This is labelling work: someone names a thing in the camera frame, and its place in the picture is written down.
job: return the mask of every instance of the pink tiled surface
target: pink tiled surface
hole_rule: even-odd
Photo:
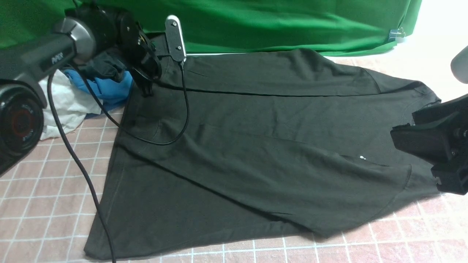
[[[335,58],[398,76],[376,58]],[[112,113],[121,118],[122,110]],[[105,117],[68,134],[101,194],[117,128]],[[0,177],[0,262],[88,262],[83,247],[95,214],[86,181],[61,139],[41,142]],[[466,263],[468,197],[441,195],[414,203],[328,240],[311,234],[191,248],[148,263]]]

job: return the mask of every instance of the green screen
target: green screen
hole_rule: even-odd
[[[188,52],[310,48],[329,56],[382,53],[392,29],[412,33],[422,0],[98,0],[124,7],[146,31],[182,23]],[[46,34],[71,0],[0,0],[0,47]]]

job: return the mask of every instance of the white wall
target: white wall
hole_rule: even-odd
[[[376,58],[397,77],[421,80],[443,100],[468,94],[450,62],[468,46],[468,0],[423,0],[413,35]]]

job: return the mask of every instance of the black t-shirt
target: black t-shirt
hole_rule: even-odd
[[[163,142],[185,121],[181,73],[133,90],[123,126]],[[318,53],[189,57],[190,123],[170,146],[117,136],[102,208],[120,258],[281,234],[330,237],[437,194],[431,165],[393,126],[440,102],[423,83]],[[86,253],[109,259],[95,220]]]

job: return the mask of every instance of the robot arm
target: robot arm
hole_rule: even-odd
[[[156,48],[127,10],[83,4],[65,14],[50,34],[0,50],[0,176],[37,145],[47,107],[38,82],[57,69],[85,64],[117,46],[143,96],[152,95],[161,76]],[[168,17],[166,27],[169,55],[185,60],[178,19]]]

